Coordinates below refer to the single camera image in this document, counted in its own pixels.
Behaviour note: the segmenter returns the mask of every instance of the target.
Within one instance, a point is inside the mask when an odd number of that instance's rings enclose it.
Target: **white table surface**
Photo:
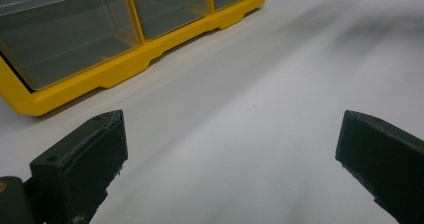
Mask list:
[[[44,117],[0,99],[0,176],[122,109],[129,160],[93,224],[394,224],[334,159],[345,110],[424,139],[424,0],[268,0]]]

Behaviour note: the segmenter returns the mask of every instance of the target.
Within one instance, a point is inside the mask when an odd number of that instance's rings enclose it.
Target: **clear plastic drawer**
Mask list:
[[[39,90],[138,45],[127,0],[0,0],[0,51]]]

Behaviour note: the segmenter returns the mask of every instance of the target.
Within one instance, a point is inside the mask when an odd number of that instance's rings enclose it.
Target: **yellow frame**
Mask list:
[[[30,92],[7,63],[0,58],[0,96],[17,112],[41,116],[96,88],[111,88],[146,70],[149,63],[165,51],[202,33],[225,29],[260,7],[265,0],[243,0],[222,10],[214,10],[209,1],[209,15],[151,41],[145,41],[133,0],[128,0],[140,46],[132,51],[67,78],[40,91]]]

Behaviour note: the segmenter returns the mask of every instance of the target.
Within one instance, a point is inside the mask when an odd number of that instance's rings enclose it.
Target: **yellow plastic organizer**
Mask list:
[[[43,115],[144,71],[265,0],[0,0],[0,95]]]

